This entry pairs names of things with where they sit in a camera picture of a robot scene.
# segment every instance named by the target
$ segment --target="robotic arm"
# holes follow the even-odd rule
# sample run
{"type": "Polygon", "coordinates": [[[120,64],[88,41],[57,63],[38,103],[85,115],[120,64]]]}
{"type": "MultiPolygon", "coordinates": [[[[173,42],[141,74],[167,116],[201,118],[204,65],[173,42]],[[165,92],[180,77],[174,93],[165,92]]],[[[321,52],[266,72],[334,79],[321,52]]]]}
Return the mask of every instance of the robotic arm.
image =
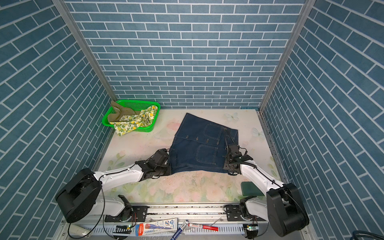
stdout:
{"type": "MultiPolygon", "coordinates": [[[[68,223],[76,222],[87,215],[118,216],[127,220],[132,215],[132,206],[128,200],[99,196],[100,190],[109,190],[122,184],[139,182],[153,177],[170,175],[167,164],[169,155],[166,149],[157,150],[144,161],[104,172],[92,172],[86,168],[77,173],[56,195],[55,199],[68,223]]],[[[279,236],[285,236],[300,230],[309,224],[298,189],[292,183],[284,184],[259,168],[254,160],[242,155],[239,146],[228,146],[224,169],[243,174],[252,181],[266,196],[266,202],[256,197],[240,201],[240,210],[245,218],[259,216],[268,219],[279,236]]]]}

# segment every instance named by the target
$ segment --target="green basket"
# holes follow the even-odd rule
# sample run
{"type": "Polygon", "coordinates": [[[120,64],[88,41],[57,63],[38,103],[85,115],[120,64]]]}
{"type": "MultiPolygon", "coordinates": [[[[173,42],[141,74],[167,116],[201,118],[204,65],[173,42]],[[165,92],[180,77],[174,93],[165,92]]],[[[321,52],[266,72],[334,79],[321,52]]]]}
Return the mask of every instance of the green basket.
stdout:
{"type": "MultiPolygon", "coordinates": [[[[141,100],[130,100],[130,99],[121,99],[121,100],[117,100],[116,102],[123,107],[131,108],[135,111],[147,109],[148,107],[155,105],[157,107],[157,112],[156,112],[155,118],[153,119],[152,124],[149,125],[148,127],[138,127],[134,131],[151,132],[153,130],[153,128],[155,127],[155,122],[156,122],[157,116],[159,115],[159,111],[160,111],[160,104],[159,103],[150,102],[150,101],[141,101],[141,100]]],[[[112,107],[110,107],[108,109],[107,113],[104,115],[103,119],[101,120],[101,123],[104,126],[113,127],[113,125],[109,124],[109,122],[108,122],[108,114],[110,114],[110,113],[116,113],[112,107]]]]}

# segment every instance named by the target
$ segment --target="black mounting plate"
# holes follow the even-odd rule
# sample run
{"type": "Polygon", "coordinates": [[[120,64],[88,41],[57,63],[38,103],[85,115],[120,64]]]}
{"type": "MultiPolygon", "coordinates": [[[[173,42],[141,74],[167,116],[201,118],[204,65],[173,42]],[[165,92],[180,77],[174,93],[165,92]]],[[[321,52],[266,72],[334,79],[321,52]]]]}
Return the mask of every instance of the black mounting plate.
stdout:
{"type": "MultiPolygon", "coordinates": [[[[227,212],[227,221],[228,222],[237,222],[237,221],[252,221],[252,219],[245,219],[243,218],[239,205],[233,205],[231,207],[224,207],[225,211],[227,212]]],[[[258,221],[265,221],[264,219],[260,217],[256,217],[258,221]]]]}
{"type": "MultiPolygon", "coordinates": [[[[147,217],[148,207],[147,206],[132,206],[132,208],[133,208],[133,213],[136,213],[136,222],[145,222],[145,219],[147,217]]],[[[121,223],[119,216],[113,217],[110,215],[105,216],[104,222],[120,222],[121,223]]]]}

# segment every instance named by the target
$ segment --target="back pocket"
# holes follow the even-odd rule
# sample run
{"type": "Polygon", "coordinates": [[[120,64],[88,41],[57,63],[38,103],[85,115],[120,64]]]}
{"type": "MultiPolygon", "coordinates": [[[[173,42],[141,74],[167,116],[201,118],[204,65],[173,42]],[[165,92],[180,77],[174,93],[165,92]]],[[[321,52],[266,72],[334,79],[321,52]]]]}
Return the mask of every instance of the back pocket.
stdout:
{"type": "Polygon", "coordinates": [[[209,123],[205,126],[203,134],[206,137],[210,137],[210,138],[219,140],[222,131],[223,131],[222,126],[218,126],[218,125],[209,123]]]}
{"type": "Polygon", "coordinates": [[[200,145],[197,148],[196,161],[216,165],[217,147],[209,145],[200,145]]]}

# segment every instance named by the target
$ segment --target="green pad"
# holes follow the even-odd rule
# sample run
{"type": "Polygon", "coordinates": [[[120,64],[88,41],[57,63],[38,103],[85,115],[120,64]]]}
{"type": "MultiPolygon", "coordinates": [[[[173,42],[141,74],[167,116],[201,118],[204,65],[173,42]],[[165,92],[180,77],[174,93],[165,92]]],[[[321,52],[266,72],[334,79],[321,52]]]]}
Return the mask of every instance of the green pad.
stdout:
{"type": "Polygon", "coordinates": [[[242,182],[241,191],[243,192],[243,196],[264,196],[253,182],[242,182]]]}

